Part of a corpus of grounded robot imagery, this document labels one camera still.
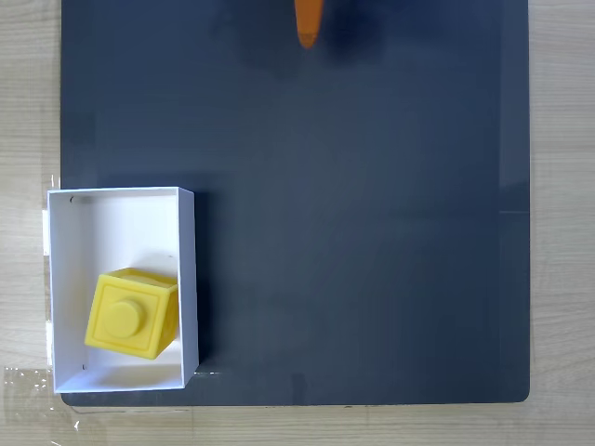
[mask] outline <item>yellow block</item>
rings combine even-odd
[[[85,344],[154,360],[178,329],[176,278],[126,268],[99,275]]]

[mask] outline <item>light wood surface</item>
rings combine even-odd
[[[60,177],[60,2],[0,1],[0,442],[595,444],[595,2],[532,0],[530,26],[527,402],[122,413],[69,408],[46,384],[41,210]]]

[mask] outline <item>white cardboard tray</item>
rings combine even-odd
[[[54,391],[185,387],[198,366],[192,192],[51,190],[47,210]],[[178,335],[153,361],[84,343],[98,276],[126,267],[178,276]]]

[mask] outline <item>dark blue board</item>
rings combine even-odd
[[[196,196],[201,365],[72,405],[529,391],[527,3],[63,0],[61,185]]]

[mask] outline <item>orange object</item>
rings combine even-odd
[[[304,48],[312,48],[323,17],[324,0],[295,0],[296,24],[299,42]]]

